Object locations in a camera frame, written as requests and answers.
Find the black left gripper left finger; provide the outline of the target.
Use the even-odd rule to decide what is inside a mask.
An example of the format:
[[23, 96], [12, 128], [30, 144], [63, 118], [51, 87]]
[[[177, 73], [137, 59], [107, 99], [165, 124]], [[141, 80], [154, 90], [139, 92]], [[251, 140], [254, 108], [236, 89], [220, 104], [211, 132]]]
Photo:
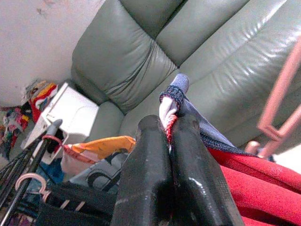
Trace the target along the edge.
[[167, 226], [173, 210], [168, 145], [158, 116], [138, 123], [136, 144], [125, 160], [111, 220], [113, 226]]

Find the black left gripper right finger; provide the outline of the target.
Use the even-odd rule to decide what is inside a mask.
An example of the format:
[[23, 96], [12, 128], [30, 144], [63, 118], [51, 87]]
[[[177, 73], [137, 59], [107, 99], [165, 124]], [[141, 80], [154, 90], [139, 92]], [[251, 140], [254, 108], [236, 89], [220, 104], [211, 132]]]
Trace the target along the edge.
[[195, 116], [188, 114], [177, 119], [171, 148], [174, 225], [244, 225], [219, 163], [201, 141]]

